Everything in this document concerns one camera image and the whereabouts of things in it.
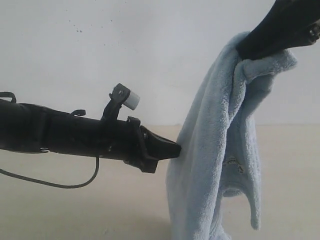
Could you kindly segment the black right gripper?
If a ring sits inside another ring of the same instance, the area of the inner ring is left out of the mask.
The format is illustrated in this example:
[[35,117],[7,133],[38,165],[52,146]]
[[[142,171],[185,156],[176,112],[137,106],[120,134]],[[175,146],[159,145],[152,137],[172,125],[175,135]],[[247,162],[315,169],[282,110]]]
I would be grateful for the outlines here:
[[237,44],[241,59],[261,59],[286,48],[313,45],[320,39],[319,0],[276,0],[268,20]]

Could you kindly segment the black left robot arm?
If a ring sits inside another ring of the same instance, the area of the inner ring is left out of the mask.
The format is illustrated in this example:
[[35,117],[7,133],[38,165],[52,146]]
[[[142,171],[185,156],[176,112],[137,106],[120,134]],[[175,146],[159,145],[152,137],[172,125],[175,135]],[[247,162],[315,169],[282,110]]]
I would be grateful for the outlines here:
[[154,173],[160,160],[177,158],[181,146],[141,125],[139,119],[98,120],[29,103],[0,101],[2,150],[121,160]]

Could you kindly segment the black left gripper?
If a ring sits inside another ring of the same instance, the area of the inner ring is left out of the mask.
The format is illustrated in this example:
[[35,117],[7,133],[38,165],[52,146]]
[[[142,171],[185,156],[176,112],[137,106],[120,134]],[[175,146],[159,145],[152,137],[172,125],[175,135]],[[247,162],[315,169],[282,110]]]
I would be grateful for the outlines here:
[[141,121],[132,116],[127,117],[127,123],[133,129],[134,148],[128,159],[123,162],[138,168],[143,173],[154,174],[159,160],[177,158],[182,147],[176,142],[162,137],[145,126],[141,130]]

